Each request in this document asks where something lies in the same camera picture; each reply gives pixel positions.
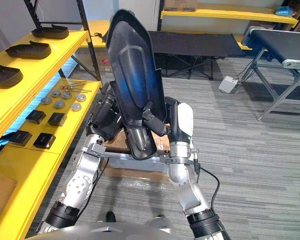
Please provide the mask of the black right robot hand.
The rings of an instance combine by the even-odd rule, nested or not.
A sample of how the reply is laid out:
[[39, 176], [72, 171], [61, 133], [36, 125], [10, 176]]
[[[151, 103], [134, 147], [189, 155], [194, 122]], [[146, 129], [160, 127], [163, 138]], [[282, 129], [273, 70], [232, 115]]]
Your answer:
[[169, 96], [164, 98], [164, 105], [164, 120], [159, 119], [152, 109], [146, 106], [142, 113], [143, 124], [160, 137], [167, 135], [170, 143], [183, 142], [189, 145], [194, 129], [193, 109], [187, 103]]

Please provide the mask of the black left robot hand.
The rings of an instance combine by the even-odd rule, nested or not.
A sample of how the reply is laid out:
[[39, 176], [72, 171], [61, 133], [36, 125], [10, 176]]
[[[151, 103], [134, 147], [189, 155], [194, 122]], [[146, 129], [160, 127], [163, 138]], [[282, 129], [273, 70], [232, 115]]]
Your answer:
[[112, 141], [122, 128], [122, 115], [114, 91], [107, 82], [91, 110], [85, 126], [86, 136], [93, 137], [95, 143], [102, 145]]

